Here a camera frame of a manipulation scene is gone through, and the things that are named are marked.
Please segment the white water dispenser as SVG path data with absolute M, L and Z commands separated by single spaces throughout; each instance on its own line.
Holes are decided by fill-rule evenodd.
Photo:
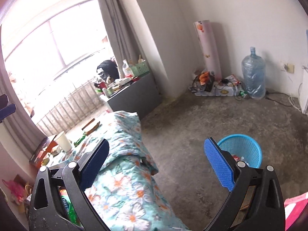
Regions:
M 307 66 L 302 66 L 303 68 L 303 80 L 302 85 L 300 88 L 300 95 L 299 95 L 299 103 L 301 107 L 301 111 L 303 114 L 307 112 L 307 99 L 308 99 L 308 71 Z

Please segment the floral teal quilt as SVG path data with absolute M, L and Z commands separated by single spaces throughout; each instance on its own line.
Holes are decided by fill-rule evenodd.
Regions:
M 77 161 L 106 139 L 109 154 L 85 194 L 110 230 L 188 230 L 153 178 L 159 170 L 142 141 L 138 114 L 121 110 L 99 121 L 96 131 L 48 166 Z

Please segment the white detergent bottle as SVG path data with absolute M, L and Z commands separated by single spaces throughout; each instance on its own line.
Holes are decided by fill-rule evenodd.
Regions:
M 127 60 L 125 60 L 125 59 L 123 60 L 123 67 L 122 67 L 122 69 L 123 69 L 123 73 L 124 73 L 125 77 L 133 77 L 134 76 L 134 74 L 133 74 L 133 72 L 132 72 L 132 70 L 131 70 L 128 62 L 127 62 Z

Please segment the wall power socket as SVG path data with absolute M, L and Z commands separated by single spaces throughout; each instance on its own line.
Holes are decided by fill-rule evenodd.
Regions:
M 284 64 L 284 69 L 287 73 L 294 74 L 295 66 L 293 64 Z

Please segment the green plastic basket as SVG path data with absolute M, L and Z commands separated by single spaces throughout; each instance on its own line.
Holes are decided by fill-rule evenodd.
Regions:
M 146 60 L 144 60 L 141 63 L 137 63 L 135 65 L 130 65 L 130 68 L 135 77 L 142 77 L 150 73 L 150 69 L 148 67 L 148 63 Z

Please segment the black clothes pile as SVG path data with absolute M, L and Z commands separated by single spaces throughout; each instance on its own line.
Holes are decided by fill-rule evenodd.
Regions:
M 113 80 L 119 79 L 117 65 L 112 60 L 105 60 L 97 66 L 97 74 L 101 79 L 107 80 L 109 77 Z

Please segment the red thermos bottle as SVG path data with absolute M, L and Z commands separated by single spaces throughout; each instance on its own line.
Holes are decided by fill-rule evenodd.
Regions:
M 104 88 L 107 88 L 107 85 L 105 84 L 104 81 L 102 81 L 101 83 L 98 84 L 98 87 L 99 87 L 100 89 L 104 89 Z

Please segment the pink rolled wallpaper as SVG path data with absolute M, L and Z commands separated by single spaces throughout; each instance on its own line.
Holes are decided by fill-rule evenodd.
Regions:
M 216 81 L 221 80 L 220 60 L 211 22 L 209 20 L 197 21 L 194 23 L 194 28 L 207 70 L 215 77 Z

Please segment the orange item pile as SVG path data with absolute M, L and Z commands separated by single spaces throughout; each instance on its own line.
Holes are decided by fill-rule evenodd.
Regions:
M 197 84 L 203 87 L 212 87 L 215 81 L 215 76 L 209 71 L 202 72 L 197 76 Z

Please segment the empty blue water jug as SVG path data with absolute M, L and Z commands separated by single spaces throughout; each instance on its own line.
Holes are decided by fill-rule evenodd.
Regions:
M 252 99 L 262 99 L 266 94 L 265 68 L 263 58 L 256 55 L 256 48 L 250 47 L 250 55 L 244 57 L 241 63 L 246 91 Z

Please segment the dark grey cabinet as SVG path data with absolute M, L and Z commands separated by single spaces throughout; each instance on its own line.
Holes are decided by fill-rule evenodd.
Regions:
M 126 111 L 137 113 L 139 119 L 145 118 L 162 103 L 162 97 L 152 74 L 141 77 L 110 98 L 101 96 L 108 109 L 112 112 Z

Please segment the beige curtain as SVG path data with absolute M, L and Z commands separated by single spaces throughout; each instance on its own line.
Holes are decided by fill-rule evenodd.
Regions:
M 137 61 L 142 47 L 121 0 L 97 0 L 118 65 L 123 60 Z

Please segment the green snack wrapper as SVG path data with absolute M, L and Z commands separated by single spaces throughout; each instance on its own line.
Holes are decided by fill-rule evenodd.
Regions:
M 82 136 L 77 141 L 74 142 L 74 147 L 77 147 L 85 139 L 86 136 L 87 134 L 84 132 Z

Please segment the blue plastic trash basket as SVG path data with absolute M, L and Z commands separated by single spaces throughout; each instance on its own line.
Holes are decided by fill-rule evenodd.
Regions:
M 243 134 L 233 134 L 222 138 L 217 144 L 220 149 L 241 158 L 249 167 L 260 168 L 263 154 L 253 138 Z

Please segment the red cardboard box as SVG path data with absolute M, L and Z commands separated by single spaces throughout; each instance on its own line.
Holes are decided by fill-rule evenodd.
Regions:
M 51 135 L 41 141 L 41 143 L 38 145 L 37 149 L 29 160 L 30 165 L 32 165 L 36 169 L 39 169 L 41 167 L 41 163 L 46 154 L 51 153 L 51 150 L 55 146 L 57 146 L 57 143 L 54 140 L 55 137 L 56 135 Z

